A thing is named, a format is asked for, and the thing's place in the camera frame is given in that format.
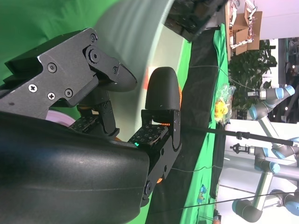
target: white wall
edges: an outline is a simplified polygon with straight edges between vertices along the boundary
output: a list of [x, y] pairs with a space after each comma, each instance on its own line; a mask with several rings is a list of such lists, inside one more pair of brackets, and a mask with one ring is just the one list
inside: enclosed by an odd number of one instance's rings
[[[240, 3], [238, 13], [243, 13], [245, 0], [240, 0]], [[258, 11], [263, 12], [260, 34], [262, 40], [299, 36], [298, 0], [255, 0], [255, 5]]]
[[[249, 120], [234, 120], [231, 119], [231, 124], [227, 125], [227, 130], [230, 131], [243, 131], [243, 132], [250, 132], [259, 135], [265, 135], [262, 128], [260, 127], [257, 121], [249, 121]], [[279, 134], [280, 138], [282, 139], [289, 139], [292, 137], [299, 136], [299, 125], [295, 124], [283, 124], [283, 123], [272, 123], [273, 126], [276, 128], [277, 133]], [[249, 146], [261, 146], [261, 147], [268, 147], [271, 148], [271, 143], [257, 141], [257, 140], [237, 140], [236, 137], [229, 137], [227, 136], [226, 145], [225, 145], [225, 154], [228, 157], [236, 156], [237, 158], [248, 158], [252, 161], [252, 166], [254, 164], [254, 156], [248, 154], [239, 153], [238, 155], [232, 152], [230, 146], [239, 143], [240, 145], [244, 146], [245, 144]], [[276, 158], [273, 153], [270, 153], [270, 157]], [[288, 157], [286, 160], [277, 160], [269, 158], [268, 160], [275, 160], [280, 161], [283, 164], [292, 164], [295, 162], [294, 157]], [[217, 201], [224, 201], [230, 199], [236, 199], [241, 197], [252, 196], [253, 194], [243, 192], [241, 190], [255, 192], [259, 179], [259, 173], [256, 172], [248, 172], [248, 171], [241, 171], [232, 168], [224, 168], [221, 173], [220, 177], [220, 187], [218, 191], [218, 198]], [[285, 192], [294, 192], [297, 186], [289, 182], [288, 180], [281, 179], [281, 178], [273, 178], [270, 191], [273, 189], [280, 189]], [[220, 203], [217, 205], [217, 210], [223, 215], [223, 224], [247, 224], [245, 220], [237, 216], [232, 211], [232, 202], [227, 203]], [[267, 208], [264, 210], [262, 217], [256, 224], [264, 224], [264, 223], [272, 223], [272, 224], [292, 224], [292, 223], [299, 223], [299, 217], [292, 215], [290, 212], [286, 210], [286, 208]]]
[[177, 70], [180, 62], [183, 40], [183, 37], [163, 26], [154, 57], [150, 61], [149, 66], [167, 66]]

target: green cloth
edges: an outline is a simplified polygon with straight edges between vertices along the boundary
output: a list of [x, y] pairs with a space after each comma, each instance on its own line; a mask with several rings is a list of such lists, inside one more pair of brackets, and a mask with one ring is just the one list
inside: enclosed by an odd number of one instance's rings
[[[0, 80], [11, 75], [5, 62], [58, 35], [93, 27], [102, 14], [118, 1], [2, 0]], [[79, 118], [76, 108], [57, 110]]]
[[[221, 25], [221, 29], [215, 31], [214, 34], [214, 46], [217, 51], [217, 61], [218, 66], [225, 72], [221, 70], [218, 71], [218, 78], [215, 85], [214, 97], [211, 108], [211, 118], [212, 121], [209, 123], [209, 128], [216, 128], [216, 122], [214, 120], [214, 110], [215, 110], [215, 95], [216, 90], [221, 87], [224, 83], [228, 84], [228, 58], [226, 51], [226, 35], [225, 35], [225, 26]], [[204, 200], [201, 204], [213, 203], [214, 199], [212, 199], [209, 195], [209, 189], [211, 185], [211, 174], [213, 162], [213, 149], [214, 149], [214, 140], [215, 134], [207, 133], [204, 139], [200, 155], [196, 162], [194, 170], [201, 169], [203, 167], [207, 167], [202, 169], [201, 171], [197, 171], [193, 173], [191, 185], [189, 188], [189, 192], [187, 195], [187, 199], [185, 202], [185, 207], [197, 205], [197, 198], [199, 196], [200, 188], [204, 185], [207, 189], [207, 192], [204, 194]], [[200, 207], [193, 207], [183, 210], [183, 214], [181, 217], [181, 224], [197, 224], [201, 220], [205, 220], [208, 224], [213, 223], [213, 213], [214, 213], [214, 205], [204, 205]]]

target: hex bolt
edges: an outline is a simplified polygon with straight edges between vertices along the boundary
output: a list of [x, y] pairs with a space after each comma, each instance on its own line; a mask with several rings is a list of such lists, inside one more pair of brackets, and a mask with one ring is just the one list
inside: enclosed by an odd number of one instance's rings
[[55, 94], [53, 92], [48, 93], [48, 99], [49, 100], [54, 100], [55, 99]]
[[92, 42], [96, 42], [98, 38], [95, 34], [91, 34], [90, 39], [92, 40]]
[[67, 98], [71, 98], [73, 96], [73, 91], [71, 89], [66, 89], [64, 94]]
[[100, 61], [100, 54], [96, 49], [89, 51], [89, 59], [92, 61], [92, 63], [98, 63]]
[[34, 85], [34, 84], [30, 84], [28, 86], [28, 89], [29, 89], [30, 92], [36, 92], [37, 91], [37, 86]]
[[57, 71], [57, 67], [54, 63], [49, 63], [48, 64], [48, 71], [51, 73], [55, 73]]

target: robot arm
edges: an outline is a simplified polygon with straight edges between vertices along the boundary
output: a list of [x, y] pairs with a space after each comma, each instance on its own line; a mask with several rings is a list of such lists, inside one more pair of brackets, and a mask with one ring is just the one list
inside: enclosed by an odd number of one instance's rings
[[[257, 105], [253, 105], [249, 109], [249, 113], [252, 119], [258, 120], [259, 124], [268, 137], [279, 138], [279, 135], [277, 134], [267, 117], [268, 113], [271, 112], [279, 103], [281, 103], [283, 100], [293, 95], [294, 93], [295, 90], [290, 85], [284, 88], [262, 90], [260, 99], [264, 101], [258, 103]], [[273, 143], [272, 152], [278, 158], [284, 159], [288, 156], [299, 154], [299, 148]]]
[[[153, 72], [142, 127], [129, 142], [115, 141], [107, 91], [130, 91], [137, 81], [97, 39], [91, 28], [73, 32], [7, 63], [13, 75], [0, 88], [1, 223], [126, 223], [170, 172], [181, 149], [175, 71]], [[76, 105], [81, 118], [69, 128], [44, 120], [50, 106]]]

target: black metal bracket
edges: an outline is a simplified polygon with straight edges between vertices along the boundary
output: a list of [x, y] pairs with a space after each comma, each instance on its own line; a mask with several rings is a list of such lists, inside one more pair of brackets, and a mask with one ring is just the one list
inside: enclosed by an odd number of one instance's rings
[[233, 149], [233, 151], [237, 154], [239, 153], [248, 153], [249, 154], [249, 146], [244, 146], [245, 150], [240, 150], [241, 146], [239, 143], [233, 145], [230, 147], [231, 149]]
[[134, 89], [136, 78], [97, 39], [92, 28], [72, 32], [7, 62], [13, 75], [0, 87], [0, 111], [45, 119], [51, 106], [74, 107], [96, 86]]
[[[165, 179], [175, 162], [182, 144], [180, 142], [180, 111], [142, 110], [142, 127], [129, 142], [146, 151], [149, 156], [149, 174], [144, 188], [141, 206], [149, 202], [149, 196], [160, 178]], [[153, 125], [152, 121], [170, 125]]]

